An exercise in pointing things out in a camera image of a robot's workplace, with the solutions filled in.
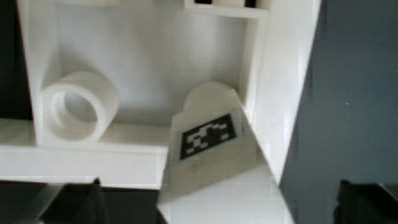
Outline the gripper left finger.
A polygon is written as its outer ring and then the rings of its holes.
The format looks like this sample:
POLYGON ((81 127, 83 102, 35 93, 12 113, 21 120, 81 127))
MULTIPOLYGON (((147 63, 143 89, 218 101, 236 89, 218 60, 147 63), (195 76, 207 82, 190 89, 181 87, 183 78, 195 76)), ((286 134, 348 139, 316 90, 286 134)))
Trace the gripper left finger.
POLYGON ((0 224, 159 224, 154 190, 0 180, 0 224))

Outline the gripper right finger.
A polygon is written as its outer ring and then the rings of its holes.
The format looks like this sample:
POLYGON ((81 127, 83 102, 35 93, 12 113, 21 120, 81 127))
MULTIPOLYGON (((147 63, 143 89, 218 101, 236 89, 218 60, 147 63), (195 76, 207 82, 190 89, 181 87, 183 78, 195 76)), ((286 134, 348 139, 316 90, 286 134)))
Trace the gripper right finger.
POLYGON ((398 184, 341 181, 335 224, 398 224, 398 184))

